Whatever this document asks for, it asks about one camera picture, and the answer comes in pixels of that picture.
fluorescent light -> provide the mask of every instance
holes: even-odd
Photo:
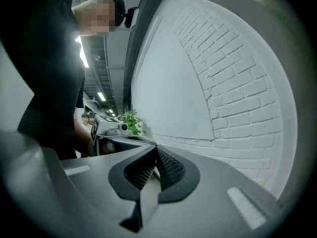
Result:
[[[79,56],[80,56],[81,60],[84,62],[84,66],[85,66],[86,68],[89,68],[88,63],[87,63],[87,60],[86,60],[86,57],[85,57],[83,45],[81,44],[80,36],[78,36],[78,38],[77,38],[75,41],[78,42],[78,43],[80,43],[80,45],[81,45]]]
[[[98,93],[98,95],[99,95],[99,97],[100,97],[100,99],[101,99],[102,101],[106,101],[106,99],[104,98],[104,96],[103,96],[102,93]]]

